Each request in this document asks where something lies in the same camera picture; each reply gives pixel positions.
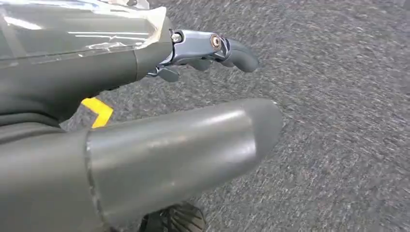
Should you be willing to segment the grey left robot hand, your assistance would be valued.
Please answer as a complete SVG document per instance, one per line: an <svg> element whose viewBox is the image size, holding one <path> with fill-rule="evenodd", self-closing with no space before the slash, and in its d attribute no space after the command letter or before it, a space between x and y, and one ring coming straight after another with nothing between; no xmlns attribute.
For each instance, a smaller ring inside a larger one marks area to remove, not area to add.
<svg viewBox="0 0 410 232"><path fill-rule="evenodd" d="M0 229L105 232L236 178L280 137L277 103L252 98L67 132L81 102L173 66L250 73L214 32L177 29L145 0L0 3Z"/></svg>

